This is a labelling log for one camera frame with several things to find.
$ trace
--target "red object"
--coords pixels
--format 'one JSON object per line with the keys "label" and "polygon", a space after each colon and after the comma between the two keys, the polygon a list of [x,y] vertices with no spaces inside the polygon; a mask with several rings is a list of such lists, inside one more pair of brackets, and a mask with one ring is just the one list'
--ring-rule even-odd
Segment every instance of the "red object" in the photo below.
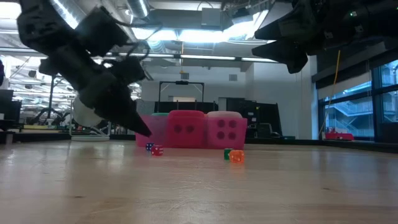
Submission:
{"label": "red object", "polygon": [[325,139],[354,141],[354,136],[349,133],[326,133]]}
{"label": "red object", "polygon": [[207,117],[207,143],[212,149],[243,149],[248,121],[246,118]]}
{"label": "red object", "polygon": [[163,146],[159,145],[152,146],[152,148],[150,149],[150,153],[153,156],[163,156]]}
{"label": "red object", "polygon": [[148,138],[136,133],[137,146],[146,147],[146,144],[148,142],[153,142],[155,144],[163,146],[166,139],[165,130],[167,125],[167,117],[143,115],[141,116],[141,118],[152,132],[152,135]]}
{"label": "red object", "polygon": [[167,117],[167,147],[205,147],[205,114],[201,111],[171,111]]}
{"label": "red object", "polygon": [[243,150],[232,150],[229,152],[229,160],[233,163],[244,163]]}

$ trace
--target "window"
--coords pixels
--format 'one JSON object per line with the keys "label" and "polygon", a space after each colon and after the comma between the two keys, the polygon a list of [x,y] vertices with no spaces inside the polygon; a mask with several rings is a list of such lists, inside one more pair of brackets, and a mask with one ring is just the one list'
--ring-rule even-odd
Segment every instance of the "window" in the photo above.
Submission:
{"label": "window", "polygon": [[398,60],[380,67],[382,87],[398,84]]}
{"label": "window", "polygon": [[398,122],[398,91],[383,94],[383,122]]}
{"label": "window", "polygon": [[354,137],[374,137],[373,103],[371,97],[349,100],[325,106],[325,127],[336,128]]}
{"label": "window", "polygon": [[372,88],[372,81],[368,81],[366,83],[362,83],[360,85],[354,86],[352,88],[349,88],[347,90],[341,91],[335,95],[333,95],[332,100],[346,97],[346,96],[351,96],[355,95],[357,93],[363,93],[365,91],[370,91]]}

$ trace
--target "metal frame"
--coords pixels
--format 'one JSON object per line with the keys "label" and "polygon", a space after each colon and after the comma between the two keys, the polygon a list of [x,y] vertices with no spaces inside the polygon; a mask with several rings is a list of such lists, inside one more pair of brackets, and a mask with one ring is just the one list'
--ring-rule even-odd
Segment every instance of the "metal frame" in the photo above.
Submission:
{"label": "metal frame", "polygon": [[168,82],[168,81],[160,81],[159,82],[159,99],[157,100],[157,112],[159,112],[159,108],[160,108],[160,99],[162,96],[162,84],[163,83],[174,83],[176,85],[189,85],[189,84],[199,84],[201,85],[201,102],[203,103],[205,101],[205,83],[201,83],[201,82],[185,82],[185,81],[176,81],[176,82]]}

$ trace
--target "black dot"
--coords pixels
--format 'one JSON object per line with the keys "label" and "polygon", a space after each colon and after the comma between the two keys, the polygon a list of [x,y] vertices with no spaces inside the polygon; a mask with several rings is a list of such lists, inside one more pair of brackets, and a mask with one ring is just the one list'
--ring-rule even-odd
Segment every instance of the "black dot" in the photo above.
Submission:
{"label": "black dot", "polygon": [[229,134],[228,134],[228,138],[229,138],[230,140],[235,140],[235,139],[236,139],[236,134],[235,134],[235,133],[229,133]]}
{"label": "black dot", "polygon": [[225,121],[224,120],[219,120],[217,122],[218,127],[223,128],[225,126]]}
{"label": "black dot", "polygon": [[217,138],[218,138],[218,139],[224,139],[224,138],[225,138],[224,132],[219,131],[219,132],[217,133]]}
{"label": "black dot", "polygon": [[236,121],[229,121],[230,128],[236,128]]}
{"label": "black dot", "polygon": [[176,133],[180,133],[180,132],[182,131],[181,125],[175,125],[175,126],[174,126],[174,131],[175,131]]}
{"label": "black dot", "polygon": [[188,133],[192,133],[193,130],[195,130],[195,128],[194,128],[192,125],[189,125],[189,126],[187,126],[187,127],[185,128],[185,130],[186,130]]}

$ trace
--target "fluorescent light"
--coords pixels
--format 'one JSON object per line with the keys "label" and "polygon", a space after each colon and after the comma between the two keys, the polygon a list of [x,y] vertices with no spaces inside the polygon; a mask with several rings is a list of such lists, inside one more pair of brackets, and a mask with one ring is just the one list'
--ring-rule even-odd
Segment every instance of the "fluorescent light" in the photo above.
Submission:
{"label": "fluorescent light", "polygon": [[1,19],[17,19],[21,12],[21,6],[18,3],[0,2]]}
{"label": "fluorescent light", "polygon": [[63,17],[65,22],[67,22],[67,24],[72,27],[72,29],[75,29],[79,25],[79,22],[74,18],[74,16],[59,0],[52,0],[52,2],[60,8],[62,12],[61,16]]}
{"label": "fluorescent light", "polygon": [[183,30],[178,39],[191,43],[220,43],[228,40],[222,31],[213,30]]}
{"label": "fluorescent light", "polygon": [[277,63],[274,60],[266,59],[266,58],[242,58],[243,62],[272,62]]}
{"label": "fluorescent light", "polygon": [[[152,35],[153,32],[155,32],[155,29],[132,28],[132,31],[134,32],[134,35],[137,37],[137,39],[145,40],[150,35]],[[177,40],[177,35],[172,29],[162,29],[152,35],[148,40]]]}
{"label": "fluorescent light", "polygon": [[253,21],[240,22],[224,30],[223,34],[226,39],[230,39],[232,37],[241,37],[246,35],[251,30],[252,26],[253,26]]}
{"label": "fluorescent light", "polygon": [[262,22],[264,22],[264,19],[266,19],[267,15],[268,15],[268,12],[269,12],[268,9],[266,9],[262,12],[257,12],[255,15],[253,15],[254,22],[251,26],[250,31],[248,32],[248,34],[246,36],[246,40],[254,37],[255,31],[260,29]]}
{"label": "fluorescent light", "polygon": [[24,100],[22,97],[20,97],[20,96],[14,96],[13,98],[12,98],[13,100]]}
{"label": "fluorescent light", "polygon": [[210,60],[235,60],[235,57],[206,56],[206,55],[181,55],[181,58],[210,59]]}
{"label": "fluorescent light", "polygon": [[171,54],[149,54],[148,57],[153,57],[153,58],[174,58],[174,55],[171,55]]}
{"label": "fluorescent light", "polygon": [[19,34],[19,32],[18,30],[0,30],[0,34]]}

